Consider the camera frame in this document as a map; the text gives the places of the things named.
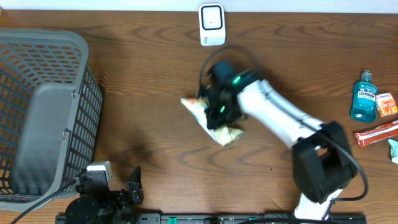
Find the blue mouthwash bottle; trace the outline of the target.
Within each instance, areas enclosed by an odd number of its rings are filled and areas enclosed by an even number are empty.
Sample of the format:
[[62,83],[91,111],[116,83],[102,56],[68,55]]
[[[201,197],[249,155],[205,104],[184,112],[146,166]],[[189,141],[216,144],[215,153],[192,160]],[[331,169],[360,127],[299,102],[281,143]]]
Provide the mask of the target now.
[[351,117],[356,121],[372,123],[376,120],[377,87],[373,84],[372,73],[364,70],[360,81],[353,86],[353,105]]

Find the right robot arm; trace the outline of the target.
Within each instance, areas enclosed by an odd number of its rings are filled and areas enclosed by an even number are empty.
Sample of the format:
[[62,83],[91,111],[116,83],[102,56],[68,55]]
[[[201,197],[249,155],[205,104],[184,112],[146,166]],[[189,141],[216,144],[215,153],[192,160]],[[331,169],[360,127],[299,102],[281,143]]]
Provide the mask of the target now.
[[210,75],[213,83],[200,81],[197,93],[206,104],[206,127],[228,127],[244,115],[257,119],[292,151],[293,177],[301,191],[295,219],[329,220],[333,204],[346,200],[340,193],[361,170],[343,128],[306,114],[250,70]]

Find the cream snack bag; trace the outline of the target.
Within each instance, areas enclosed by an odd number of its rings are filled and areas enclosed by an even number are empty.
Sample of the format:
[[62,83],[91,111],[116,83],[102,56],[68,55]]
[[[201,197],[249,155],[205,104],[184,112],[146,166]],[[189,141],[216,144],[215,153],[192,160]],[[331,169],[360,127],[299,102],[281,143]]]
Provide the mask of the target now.
[[204,100],[196,98],[181,98],[180,102],[186,107],[189,112],[195,117],[199,125],[209,134],[209,136],[221,146],[237,141],[244,135],[244,131],[237,128],[230,128],[222,125],[220,128],[209,129],[207,128],[207,118],[205,110],[208,108]]

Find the light blue wipes packet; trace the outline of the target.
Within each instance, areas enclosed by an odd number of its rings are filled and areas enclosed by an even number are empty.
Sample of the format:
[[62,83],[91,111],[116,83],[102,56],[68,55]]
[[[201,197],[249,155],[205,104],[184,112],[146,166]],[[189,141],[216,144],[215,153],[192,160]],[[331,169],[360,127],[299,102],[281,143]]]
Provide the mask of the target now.
[[390,145],[391,161],[398,164],[398,142],[393,139],[387,140]]

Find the small orange packet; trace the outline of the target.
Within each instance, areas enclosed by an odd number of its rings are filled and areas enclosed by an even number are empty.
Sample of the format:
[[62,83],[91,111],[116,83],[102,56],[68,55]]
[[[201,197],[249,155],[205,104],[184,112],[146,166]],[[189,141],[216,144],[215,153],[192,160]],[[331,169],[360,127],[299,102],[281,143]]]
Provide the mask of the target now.
[[376,95],[376,107],[380,117],[390,116],[397,113],[397,105],[391,93]]

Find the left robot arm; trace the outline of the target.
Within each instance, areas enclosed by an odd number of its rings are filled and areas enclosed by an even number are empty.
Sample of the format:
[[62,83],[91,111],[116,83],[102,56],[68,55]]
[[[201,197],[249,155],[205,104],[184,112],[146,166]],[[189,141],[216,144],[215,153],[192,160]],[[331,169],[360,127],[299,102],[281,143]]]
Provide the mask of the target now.
[[77,176],[76,191],[80,197],[65,211],[66,224],[136,223],[133,205],[144,200],[141,167],[137,166],[126,181],[127,188],[110,190],[110,162],[94,162]]

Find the red snack bar wrapper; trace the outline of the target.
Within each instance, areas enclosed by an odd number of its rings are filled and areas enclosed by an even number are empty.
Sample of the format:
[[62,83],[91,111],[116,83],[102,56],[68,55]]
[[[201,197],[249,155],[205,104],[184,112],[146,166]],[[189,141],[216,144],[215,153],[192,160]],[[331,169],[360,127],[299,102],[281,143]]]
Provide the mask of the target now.
[[355,133],[359,147],[365,147],[375,142],[382,141],[397,135],[397,120],[379,125],[375,128]]

